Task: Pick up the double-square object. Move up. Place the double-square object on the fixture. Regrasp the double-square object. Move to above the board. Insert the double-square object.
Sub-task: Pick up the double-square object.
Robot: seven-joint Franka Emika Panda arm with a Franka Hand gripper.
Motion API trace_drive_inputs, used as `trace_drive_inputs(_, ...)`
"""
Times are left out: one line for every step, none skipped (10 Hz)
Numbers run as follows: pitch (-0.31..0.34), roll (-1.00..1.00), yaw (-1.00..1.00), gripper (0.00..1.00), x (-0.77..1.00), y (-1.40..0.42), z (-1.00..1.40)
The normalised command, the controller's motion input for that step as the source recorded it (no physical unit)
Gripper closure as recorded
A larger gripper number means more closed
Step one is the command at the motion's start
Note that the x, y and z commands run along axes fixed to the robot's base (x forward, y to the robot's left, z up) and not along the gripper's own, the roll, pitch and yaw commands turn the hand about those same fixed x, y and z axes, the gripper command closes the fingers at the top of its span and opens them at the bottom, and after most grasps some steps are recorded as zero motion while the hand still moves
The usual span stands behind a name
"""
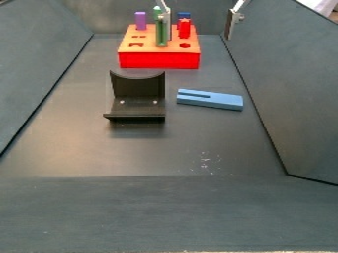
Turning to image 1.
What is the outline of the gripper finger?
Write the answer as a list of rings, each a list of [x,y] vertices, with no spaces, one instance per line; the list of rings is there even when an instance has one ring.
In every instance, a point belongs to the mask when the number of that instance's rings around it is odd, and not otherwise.
[[[235,6],[228,9],[224,29],[224,38],[227,40],[231,40],[235,25],[244,20],[244,15],[240,13],[240,10],[243,9],[246,3],[247,0],[238,0]]]
[[[166,0],[156,0],[158,6],[162,12],[159,13],[159,20],[163,23],[163,34],[166,41],[171,40],[171,9],[166,3]]]

